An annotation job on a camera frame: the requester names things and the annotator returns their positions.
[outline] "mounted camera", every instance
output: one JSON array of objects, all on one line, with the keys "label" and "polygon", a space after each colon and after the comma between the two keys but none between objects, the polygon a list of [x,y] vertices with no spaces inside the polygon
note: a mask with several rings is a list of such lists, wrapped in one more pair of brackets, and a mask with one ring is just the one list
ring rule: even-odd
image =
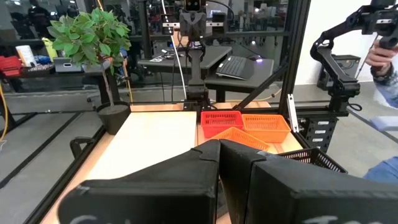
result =
[{"label": "mounted camera", "polygon": [[206,6],[205,0],[185,0],[185,10],[188,12],[198,12],[203,6],[202,2],[204,2],[204,6]]}]

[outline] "floor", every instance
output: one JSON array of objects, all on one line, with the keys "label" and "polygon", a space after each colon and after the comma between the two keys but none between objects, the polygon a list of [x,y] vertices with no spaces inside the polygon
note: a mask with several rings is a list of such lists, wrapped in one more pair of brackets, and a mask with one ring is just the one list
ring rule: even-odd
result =
[{"label": "floor", "polygon": [[[364,107],[358,114],[364,119],[380,115],[395,115],[396,110],[383,107],[373,101],[374,85],[361,84],[362,93],[352,103]],[[264,99],[277,92],[278,85],[272,85],[257,99]],[[96,91],[65,91],[49,95],[48,93],[7,95],[8,107],[13,113],[71,111],[71,113],[39,114],[28,120],[6,136],[6,142],[0,145],[0,181],[9,175],[23,160],[40,148],[56,130],[74,116],[73,111],[92,110],[99,104],[99,98],[87,96]],[[171,87],[148,88],[134,91],[136,101],[171,101]],[[227,100],[242,99],[247,94],[228,92]],[[315,86],[296,86],[294,92],[297,106],[309,105],[307,101],[329,100],[327,92]],[[215,92],[210,91],[215,99]],[[174,88],[174,101],[183,100],[183,90]],[[278,102],[279,96],[270,99]],[[91,137],[101,126],[94,112],[80,113],[43,151],[29,162],[7,185],[0,189],[0,220],[2,223],[22,223],[33,211],[44,195],[50,190],[73,160],[69,142],[77,136]],[[340,118],[337,124],[328,154],[350,175],[363,176],[369,168],[384,159],[398,155],[397,143],[362,122],[355,116]]]}]

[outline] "office chair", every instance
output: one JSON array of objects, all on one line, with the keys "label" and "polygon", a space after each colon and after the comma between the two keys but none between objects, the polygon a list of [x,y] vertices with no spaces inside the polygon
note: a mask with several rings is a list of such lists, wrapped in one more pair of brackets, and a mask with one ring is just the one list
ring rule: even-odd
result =
[{"label": "office chair", "polygon": [[11,21],[12,26],[17,31],[20,39],[34,39],[35,35],[33,34],[30,27],[24,21]]}]

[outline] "laptop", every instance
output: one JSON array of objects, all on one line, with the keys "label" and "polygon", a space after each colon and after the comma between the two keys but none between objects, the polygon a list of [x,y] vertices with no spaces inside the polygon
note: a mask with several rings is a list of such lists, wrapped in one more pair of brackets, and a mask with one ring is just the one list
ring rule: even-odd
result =
[{"label": "laptop", "polygon": [[229,56],[216,71],[218,76],[249,80],[254,73],[254,62],[244,57]]}]

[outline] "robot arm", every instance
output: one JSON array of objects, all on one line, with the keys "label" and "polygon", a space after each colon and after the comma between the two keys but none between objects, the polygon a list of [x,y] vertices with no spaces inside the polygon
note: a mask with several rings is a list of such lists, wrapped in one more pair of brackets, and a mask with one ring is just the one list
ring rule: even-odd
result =
[{"label": "robot arm", "polygon": [[368,6],[360,7],[347,17],[343,23],[324,31],[314,42],[310,54],[319,61],[332,77],[334,84],[329,91],[331,111],[346,111],[348,100],[359,94],[360,85],[357,80],[345,75],[344,71],[331,56],[334,39],[354,30],[362,30],[362,35],[377,32],[383,38],[380,46],[392,49],[398,44],[398,11],[395,0],[372,0]]}]

